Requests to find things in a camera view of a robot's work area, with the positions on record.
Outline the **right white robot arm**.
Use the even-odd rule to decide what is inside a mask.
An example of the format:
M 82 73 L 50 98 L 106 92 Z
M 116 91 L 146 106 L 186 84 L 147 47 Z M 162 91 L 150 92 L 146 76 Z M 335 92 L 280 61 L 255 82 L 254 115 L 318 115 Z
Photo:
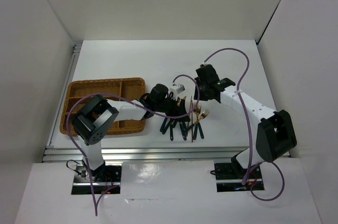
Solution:
M 247 95 L 232 80 L 220 79 L 214 67 L 202 64 L 196 69 L 194 99 L 216 100 L 231 108 L 250 124 L 252 144 L 231 158 L 232 175 L 248 179 L 249 167 L 261 162 L 272 163 L 297 145 L 290 114 L 276 111 Z

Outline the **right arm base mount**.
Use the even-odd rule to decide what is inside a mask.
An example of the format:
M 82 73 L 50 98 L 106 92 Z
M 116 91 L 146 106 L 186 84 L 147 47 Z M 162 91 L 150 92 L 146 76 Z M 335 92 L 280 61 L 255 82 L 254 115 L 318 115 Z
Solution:
M 242 179 L 246 174 L 246 169 L 242 169 L 238 163 L 214 163 L 214 169 L 210 171 L 216 179 L 217 192 L 241 192 L 250 191 L 253 185 L 253 190 L 264 190 L 264 183 L 260 166 L 251 171 L 245 185 L 242 184 Z

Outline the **gold spoon green handle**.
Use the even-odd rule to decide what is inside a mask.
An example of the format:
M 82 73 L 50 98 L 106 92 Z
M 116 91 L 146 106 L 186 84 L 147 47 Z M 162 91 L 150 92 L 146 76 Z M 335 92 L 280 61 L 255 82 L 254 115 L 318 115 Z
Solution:
M 180 126 L 180 130 L 181 130 L 181 135 L 184 141 L 187 140 L 187 126 L 186 126 L 186 122 L 180 118 L 179 119 L 179 126 Z

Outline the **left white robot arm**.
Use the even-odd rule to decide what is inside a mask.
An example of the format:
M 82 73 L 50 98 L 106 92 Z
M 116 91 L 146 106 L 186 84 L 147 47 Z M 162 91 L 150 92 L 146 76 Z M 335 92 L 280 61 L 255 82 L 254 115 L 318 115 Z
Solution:
M 104 177 L 106 165 L 102 156 L 101 140 L 114 122 L 142 121 L 153 117 L 155 113 L 178 117 L 182 122 L 190 120 L 186 115 L 185 101 L 174 98 L 174 94 L 160 83 L 151 92 L 132 101 L 106 99 L 101 94 L 93 96 L 72 119 L 84 153 L 82 162 L 86 168 L 86 176 L 92 181 L 99 181 Z

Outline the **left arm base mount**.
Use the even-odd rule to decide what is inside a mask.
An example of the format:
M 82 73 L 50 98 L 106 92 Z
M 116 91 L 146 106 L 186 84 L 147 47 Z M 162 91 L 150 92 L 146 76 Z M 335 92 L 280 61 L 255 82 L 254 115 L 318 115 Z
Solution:
M 74 172 L 72 195 L 90 195 L 90 175 L 79 161 L 68 160 L 66 167 Z M 106 165 L 102 171 L 92 177 L 95 194 L 120 194 L 122 165 Z

